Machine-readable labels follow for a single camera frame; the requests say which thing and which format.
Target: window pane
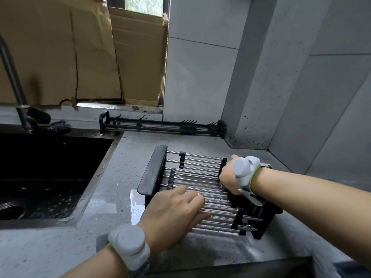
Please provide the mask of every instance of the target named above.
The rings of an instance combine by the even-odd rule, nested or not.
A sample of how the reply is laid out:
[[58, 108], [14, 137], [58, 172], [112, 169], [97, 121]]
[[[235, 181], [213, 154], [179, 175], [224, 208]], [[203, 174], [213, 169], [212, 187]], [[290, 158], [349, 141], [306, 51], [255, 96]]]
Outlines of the window pane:
[[125, 0], [125, 9], [144, 14], [163, 15], [164, 0]]

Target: sink drain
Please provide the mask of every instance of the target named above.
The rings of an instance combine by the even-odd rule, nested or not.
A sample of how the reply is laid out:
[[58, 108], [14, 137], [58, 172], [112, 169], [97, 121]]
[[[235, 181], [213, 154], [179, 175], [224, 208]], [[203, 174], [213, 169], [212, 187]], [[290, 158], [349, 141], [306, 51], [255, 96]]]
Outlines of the sink drain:
[[9, 202], [0, 205], [0, 220], [17, 220], [25, 213], [25, 208], [17, 203]]

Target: countertop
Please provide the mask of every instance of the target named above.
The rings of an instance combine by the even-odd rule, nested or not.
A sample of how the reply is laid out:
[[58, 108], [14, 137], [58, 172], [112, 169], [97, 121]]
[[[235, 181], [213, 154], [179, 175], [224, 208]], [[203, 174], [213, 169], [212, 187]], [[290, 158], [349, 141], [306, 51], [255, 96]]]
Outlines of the countertop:
[[[58, 277], [95, 253], [96, 237], [131, 222], [130, 191], [136, 189], [156, 145], [169, 150], [228, 157], [254, 155], [286, 170], [265, 150], [230, 149], [208, 136], [125, 132], [81, 220], [74, 227], [0, 230], [0, 277]], [[317, 277], [337, 277], [332, 262], [348, 257], [287, 213], [276, 215], [261, 240], [190, 233], [163, 252], [151, 272], [313, 257]]]

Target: cardboard piece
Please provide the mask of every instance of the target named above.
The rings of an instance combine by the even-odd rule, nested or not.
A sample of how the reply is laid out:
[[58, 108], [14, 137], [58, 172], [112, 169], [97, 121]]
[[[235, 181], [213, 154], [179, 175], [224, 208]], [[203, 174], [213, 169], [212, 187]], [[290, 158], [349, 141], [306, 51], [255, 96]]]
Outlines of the cardboard piece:
[[[102, 0], [1, 0], [0, 22], [29, 104], [121, 99]], [[0, 88], [0, 102], [16, 103], [2, 64]]]
[[125, 103], [157, 106], [165, 74], [167, 17], [119, 8], [109, 12]]

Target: black sink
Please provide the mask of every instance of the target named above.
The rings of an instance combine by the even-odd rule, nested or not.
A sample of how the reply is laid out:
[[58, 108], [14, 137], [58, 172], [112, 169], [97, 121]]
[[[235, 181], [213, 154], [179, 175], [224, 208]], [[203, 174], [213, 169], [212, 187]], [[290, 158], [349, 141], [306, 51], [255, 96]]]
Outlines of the black sink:
[[96, 132], [0, 132], [0, 228], [75, 224], [122, 135], [97, 137]]

